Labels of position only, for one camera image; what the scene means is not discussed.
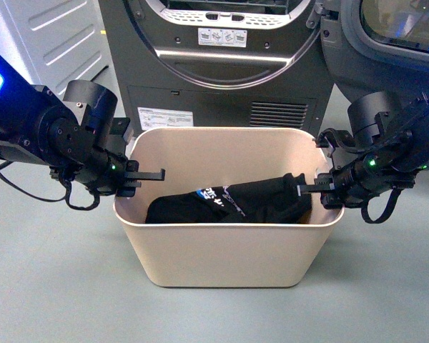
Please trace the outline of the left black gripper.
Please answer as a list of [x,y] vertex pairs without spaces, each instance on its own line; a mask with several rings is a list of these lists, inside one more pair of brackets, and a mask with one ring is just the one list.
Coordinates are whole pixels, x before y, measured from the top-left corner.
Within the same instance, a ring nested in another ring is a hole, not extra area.
[[163,169],[140,172],[139,162],[126,157],[130,131],[127,118],[113,118],[111,126],[99,128],[56,120],[49,132],[50,147],[67,163],[53,166],[51,177],[66,189],[79,182],[94,197],[133,197],[140,181],[164,181]]

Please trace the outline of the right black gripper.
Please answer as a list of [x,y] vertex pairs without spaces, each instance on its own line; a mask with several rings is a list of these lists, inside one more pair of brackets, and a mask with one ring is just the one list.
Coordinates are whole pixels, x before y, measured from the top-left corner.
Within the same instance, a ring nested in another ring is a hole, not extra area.
[[319,173],[314,179],[316,184],[297,185],[297,194],[321,193],[326,209],[360,208],[388,190],[411,189],[415,173],[398,172],[393,163],[405,155],[412,141],[407,130],[389,138],[381,136],[371,145],[358,146],[347,131],[326,129],[315,143],[329,149],[332,169]]

